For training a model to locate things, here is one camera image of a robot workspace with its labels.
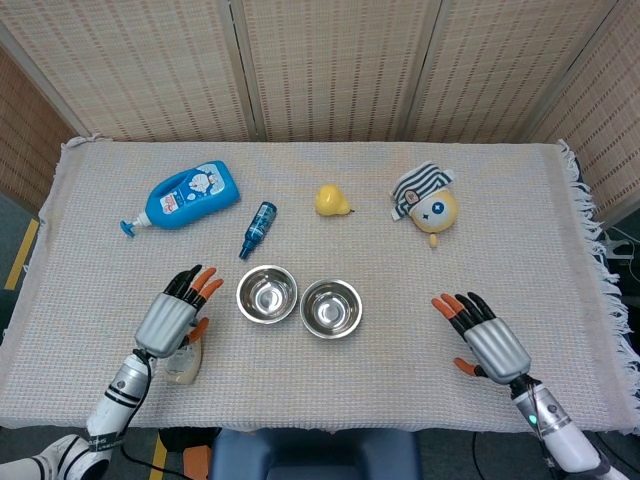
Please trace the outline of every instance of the cartoon face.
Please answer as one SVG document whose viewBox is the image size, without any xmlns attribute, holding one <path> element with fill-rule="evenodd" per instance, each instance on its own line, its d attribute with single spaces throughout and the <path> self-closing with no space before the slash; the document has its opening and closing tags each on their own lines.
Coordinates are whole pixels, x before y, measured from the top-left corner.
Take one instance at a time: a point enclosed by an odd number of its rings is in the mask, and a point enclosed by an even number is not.
<svg viewBox="0 0 640 480">
<path fill-rule="evenodd" d="M 442 232 L 455 222 L 458 216 L 458 202 L 449 190 L 443 188 L 423 198 L 411 209 L 409 216 L 424 232 Z"/>
<path fill-rule="evenodd" d="M 209 178 L 204 173 L 194 175 L 191 182 L 189 182 L 189 187 L 191 190 L 204 193 L 207 191 L 207 188 L 209 188 Z"/>
</svg>

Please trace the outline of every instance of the small blue spray bottle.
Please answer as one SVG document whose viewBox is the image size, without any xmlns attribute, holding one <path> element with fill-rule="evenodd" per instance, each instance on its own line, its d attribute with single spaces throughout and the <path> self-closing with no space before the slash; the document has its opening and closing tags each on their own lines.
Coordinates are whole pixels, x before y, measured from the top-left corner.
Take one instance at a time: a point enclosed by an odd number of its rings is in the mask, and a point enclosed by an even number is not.
<svg viewBox="0 0 640 480">
<path fill-rule="evenodd" d="M 278 209 L 273 203 L 262 202 L 256 216 L 253 217 L 253 221 L 244 234 L 244 243 L 242 244 L 242 250 L 240 251 L 240 258 L 245 260 L 253 249 L 258 246 L 264 236 L 269 231 L 269 227 L 276 218 L 276 212 Z"/>
</svg>

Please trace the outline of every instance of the blue pump dispenser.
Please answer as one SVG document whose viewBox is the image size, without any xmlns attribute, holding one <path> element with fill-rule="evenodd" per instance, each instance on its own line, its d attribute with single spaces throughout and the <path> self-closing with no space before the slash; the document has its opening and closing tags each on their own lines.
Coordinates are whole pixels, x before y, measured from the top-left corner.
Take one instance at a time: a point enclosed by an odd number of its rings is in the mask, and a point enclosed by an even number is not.
<svg viewBox="0 0 640 480">
<path fill-rule="evenodd" d="M 135 227 L 151 225 L 176 229 L 240 199 L 238 187 L 224 162 L 215 160 L 177 173 L 151 191 L 147 206 L 138 218 L 120 228 L 133 237 Z"/>
</svg>

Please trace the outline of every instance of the stainless steel bowl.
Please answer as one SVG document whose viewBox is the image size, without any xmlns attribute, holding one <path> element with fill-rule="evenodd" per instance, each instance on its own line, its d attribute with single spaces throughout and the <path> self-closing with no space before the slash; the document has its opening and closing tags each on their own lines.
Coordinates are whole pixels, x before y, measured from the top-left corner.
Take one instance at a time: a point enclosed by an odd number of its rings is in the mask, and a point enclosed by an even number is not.
<svg viewBox="0 0 640 480">
<path fill-rule="evenodd" d="M 320 280 L 302 295 L 300 315 L 304 326 L 317 337 L 342 338 L 358 327 L 362 300 L 347 282 Z"/>
<path fill-rule="evenodd" d="M 262 265 L 249 270 L 236 292 L 238 308 L 252 322 L 276 323 L 291 313 L 298 298 L 293 276 L 282 267 Z"/>
</svg>

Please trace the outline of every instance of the yellow pear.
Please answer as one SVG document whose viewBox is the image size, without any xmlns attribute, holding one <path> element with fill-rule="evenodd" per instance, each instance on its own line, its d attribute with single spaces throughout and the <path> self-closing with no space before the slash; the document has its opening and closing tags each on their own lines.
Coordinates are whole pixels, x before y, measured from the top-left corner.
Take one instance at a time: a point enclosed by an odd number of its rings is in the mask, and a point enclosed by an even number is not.
<svg viewBox="0 0 640 480">
<path fill-rule="evenodd" d="M 329 217 L 351 213 L 351 205 L 337 185 L 323 185 L 316 193 L 316 212 Z"/>
</svg>

